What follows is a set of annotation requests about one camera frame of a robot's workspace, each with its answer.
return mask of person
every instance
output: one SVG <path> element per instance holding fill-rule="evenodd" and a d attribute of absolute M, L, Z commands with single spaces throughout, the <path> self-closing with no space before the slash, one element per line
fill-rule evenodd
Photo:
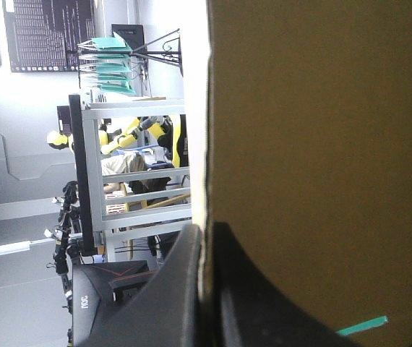
<path fill-rule="evenodd" d="M 148 169 L 143 156 L 133 152 L 102 159 L 101 165 L 103 176 L 146 171 Z M 141 180 L 140 183 L 147 187 L 147 181 L 148 180 Z M 119 190 L 119 185 L 120 183 L 118 182 L 105 184 L 103 190 L 105 193 L 112 193 L 115 190 Z"/>

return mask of yellow and black robot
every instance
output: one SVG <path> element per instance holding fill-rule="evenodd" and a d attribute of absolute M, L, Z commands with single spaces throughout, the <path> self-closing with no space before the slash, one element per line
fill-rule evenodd
<path fill-rule="evenodd" d="M 168 157 L 174 167 L 188 166 L 188 145 L 186 140 L 185 115 L 151 116 L 134 121 L 126 129 L 107 132 L 105 124 L 100 125 L 98 137 L 102 154 L 129 147 L 147 130 L 161 147 L 168 150 Z M 73 151 L 73 136 L 52 131 L 47 134 L 50 147 L 63 150 L 69 147 Z"/>

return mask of white wall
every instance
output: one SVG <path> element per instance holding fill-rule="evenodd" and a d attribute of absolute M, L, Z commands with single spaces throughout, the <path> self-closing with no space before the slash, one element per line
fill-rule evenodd
<path fill-rule="evenodd" d="M 179 0 L 138 0 L 140 10 L 140 24 L 143 24 L 145 42 L 148 43 L 181 27 L 184 12 L 183 1 Z M 151 51 L 161 51 L 166 40 L 175 38 L 172 35 L 149 46 Z M 167 98 L 184 98 L 184 81 L 177 67 L 150 61 L 148 65 L 150 75 L 151 93 L 153 96 L 166 96 Z M 150 95 L 148 83 L 144 95 Z"/>

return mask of cable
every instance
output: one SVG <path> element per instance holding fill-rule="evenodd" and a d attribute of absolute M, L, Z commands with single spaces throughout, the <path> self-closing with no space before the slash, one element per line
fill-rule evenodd
<path fill-rule="evenodd" d="M 153 97 L 153 94 L 151 93 L 151 82 L 150 82 L 150 75 L 147 73 L 147 80 L 148 80 L 148 86 L 150 88 L 150 97 Z"/>

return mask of brown cardboard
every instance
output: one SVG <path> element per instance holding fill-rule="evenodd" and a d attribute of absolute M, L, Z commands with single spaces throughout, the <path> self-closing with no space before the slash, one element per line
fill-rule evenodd
<path fill-rule="evenodd" d="M 211 219 L 333 329 L 412 344 L 412 1 L 210 0 Z"/>

